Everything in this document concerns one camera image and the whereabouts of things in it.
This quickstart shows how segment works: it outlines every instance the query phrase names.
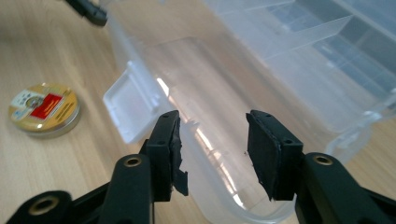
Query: plastic box lid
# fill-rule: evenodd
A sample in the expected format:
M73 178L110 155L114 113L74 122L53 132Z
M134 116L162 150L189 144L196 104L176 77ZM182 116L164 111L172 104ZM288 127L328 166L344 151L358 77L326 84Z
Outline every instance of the plastic box lid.
M102 1L125 70L105 104L126 143L179 110L182 166L209 221L278 222L293 203L270 202L258 183L245 113L273 114L304 152L349 160L372 123L395 115L396 20L387 4Z

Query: wood grain surface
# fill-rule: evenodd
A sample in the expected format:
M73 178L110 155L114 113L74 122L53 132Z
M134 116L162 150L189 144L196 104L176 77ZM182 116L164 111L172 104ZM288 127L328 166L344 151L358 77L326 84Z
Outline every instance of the wood grain surface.
M76 199L103 185L118 158L138 151L142 142L122 142L102 101L119 76L106 30L66 3L0 0L0 223L38 193L62 189ZM81 101L79 124L61 137L29 137L7 117L12 98L42 82L70 86ZM346 165L361 185L393 199L395 130L396 119L375 124L369 144ZM170 203L156 203L155 215L157 223L208 223L193 198L178 193Z

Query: red label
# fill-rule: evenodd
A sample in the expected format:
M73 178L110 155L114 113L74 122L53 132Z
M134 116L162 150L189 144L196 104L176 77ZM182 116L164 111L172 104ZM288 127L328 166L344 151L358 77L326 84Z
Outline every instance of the red label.
M56 108L56 105L59 104L62 100L62 96L48 94L46 98L44 98L43 103L38 106L30 116L36 117L38 119L46 119L47 116Z

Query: round tin can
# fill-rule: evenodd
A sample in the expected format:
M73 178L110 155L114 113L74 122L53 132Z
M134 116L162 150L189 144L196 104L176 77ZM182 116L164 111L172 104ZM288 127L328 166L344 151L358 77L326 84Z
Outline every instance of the round tin can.
M21 91L8 108L12 122L35 137L56 137L72 130L79 119L74 92L60 84L43 83Z

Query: transparent plastic panel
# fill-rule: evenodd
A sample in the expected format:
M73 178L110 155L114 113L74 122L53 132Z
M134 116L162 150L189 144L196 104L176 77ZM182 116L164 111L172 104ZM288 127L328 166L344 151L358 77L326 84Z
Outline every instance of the transparent plastic panel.
M106 5L117 24L110 28L117 60L146 65L145 75L165 92L168 104L159 111L180 111L183 170L211 222L272 223L292 211L292 203L268 200L253 171L246 153L250 109L277 117L305 153L341 161L365 144L373 122L395 115L393 40L350 11L328 7L332 1L321 3Z
M396 37L396 2L392 0L336 0L341 6L346 7L376 26L388 31Z

